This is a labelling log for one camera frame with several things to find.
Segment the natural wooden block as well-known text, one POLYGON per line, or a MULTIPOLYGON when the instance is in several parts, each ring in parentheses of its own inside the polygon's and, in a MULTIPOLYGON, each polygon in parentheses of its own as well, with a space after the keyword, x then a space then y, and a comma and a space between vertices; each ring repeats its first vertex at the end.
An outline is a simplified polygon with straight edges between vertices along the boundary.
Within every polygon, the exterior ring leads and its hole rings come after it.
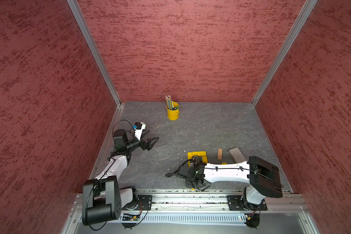
POLYGON ((222 160, 222 155, 223 155, 223 150, 222 150, 222 149, 218 149, 218 152, 217 152, 217 159, 218 159, 218 160, 222 160))

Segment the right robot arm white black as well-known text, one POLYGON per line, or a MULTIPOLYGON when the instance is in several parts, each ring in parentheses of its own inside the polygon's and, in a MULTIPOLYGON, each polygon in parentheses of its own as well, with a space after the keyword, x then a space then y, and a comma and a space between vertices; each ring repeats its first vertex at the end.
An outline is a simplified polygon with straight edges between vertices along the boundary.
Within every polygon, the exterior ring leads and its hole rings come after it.
POLYGON ((192 187, 204 191, 209 184, 230 181, 248 184, 244 189, 242 203, 246 209, 258 207, 265 198, 282 198, 279 168, 259 157, 250 156, 248 161, 236 164, 211 164, 192 161, 179 167, 178 173, 192 187))

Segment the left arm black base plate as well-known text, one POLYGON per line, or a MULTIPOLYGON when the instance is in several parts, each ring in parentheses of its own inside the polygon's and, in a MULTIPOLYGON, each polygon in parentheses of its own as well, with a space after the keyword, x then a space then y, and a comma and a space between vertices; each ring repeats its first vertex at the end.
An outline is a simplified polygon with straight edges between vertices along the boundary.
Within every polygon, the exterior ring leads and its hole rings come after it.
POLYGON ((135 211, 150 211, 152 208, 152 195, 138 195, 136 197, 135 211))

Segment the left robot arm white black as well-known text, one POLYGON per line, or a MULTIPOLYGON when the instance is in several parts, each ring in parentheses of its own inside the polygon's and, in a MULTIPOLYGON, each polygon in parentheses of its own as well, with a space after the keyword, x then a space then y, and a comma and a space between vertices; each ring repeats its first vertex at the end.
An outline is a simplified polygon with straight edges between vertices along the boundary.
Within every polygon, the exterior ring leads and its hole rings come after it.
POLYGON ((108 157, 108 164, 94 179, 83 185, 82 223, 92 230, 94 224, 117 220, 123 208, 139 210, 143 205, 134 186, 119 188, 119 178, 130 163, 132 152, 137 148, 150 151, 159 137, 142 139, 148 130, 116 130, 112 133, 115 150, 108 157))

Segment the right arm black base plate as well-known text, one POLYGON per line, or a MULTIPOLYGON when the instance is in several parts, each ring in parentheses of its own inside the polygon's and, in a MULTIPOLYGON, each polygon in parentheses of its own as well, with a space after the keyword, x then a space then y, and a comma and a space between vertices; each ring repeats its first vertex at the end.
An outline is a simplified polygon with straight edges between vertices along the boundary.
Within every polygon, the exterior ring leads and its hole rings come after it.
POLYGON ((259 205, 245 202, 243 196, 227 196, 227 204, 230 211, 258 212, 267 211, 266 201, 263 199, 259 205))

